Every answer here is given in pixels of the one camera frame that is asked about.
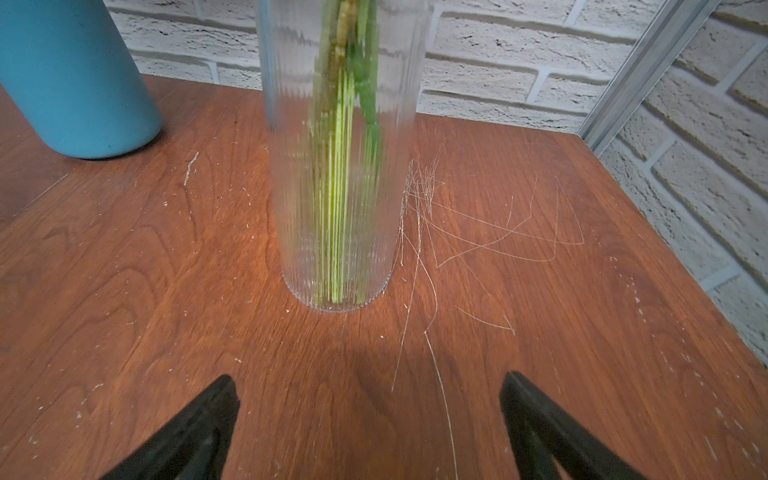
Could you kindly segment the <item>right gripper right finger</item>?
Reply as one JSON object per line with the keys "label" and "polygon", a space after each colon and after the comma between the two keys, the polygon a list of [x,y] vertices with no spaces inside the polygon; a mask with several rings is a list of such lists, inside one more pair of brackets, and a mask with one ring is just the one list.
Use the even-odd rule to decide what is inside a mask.
{"label": "right gripper right finger", "polygon": [[522,479],[641,479],[643,475],[518,371],[504,377],[501,412]]}

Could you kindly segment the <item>clear ribbed glass vase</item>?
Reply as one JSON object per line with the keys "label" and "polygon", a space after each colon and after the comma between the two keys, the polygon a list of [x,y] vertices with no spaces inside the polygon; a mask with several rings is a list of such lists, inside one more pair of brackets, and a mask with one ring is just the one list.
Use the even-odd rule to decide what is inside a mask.
{"label": "clear ribbed glass vase", "polygon": [[280,261],[302,303],[349,311],[387,286],[429,1],[256,5]]}

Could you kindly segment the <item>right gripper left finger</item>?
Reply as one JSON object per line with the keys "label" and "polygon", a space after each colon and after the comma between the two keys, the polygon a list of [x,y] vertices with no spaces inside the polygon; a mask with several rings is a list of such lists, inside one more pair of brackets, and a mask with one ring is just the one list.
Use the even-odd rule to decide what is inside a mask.
{"label": "right gripper left finger", "polygon": [[240,401],[231,376],[221,375],[105,479],[220,479]]}

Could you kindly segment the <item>teal ceramic vase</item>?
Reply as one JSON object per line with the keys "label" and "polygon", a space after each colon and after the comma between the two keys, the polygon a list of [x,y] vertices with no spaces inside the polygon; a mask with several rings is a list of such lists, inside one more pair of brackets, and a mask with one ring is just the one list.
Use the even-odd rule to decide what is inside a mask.
{"label": "teal ceramic vase", "polygon": [[4,1],[1,85],[41,140],[103,159],[150,143],[163,125],[101,1]]}

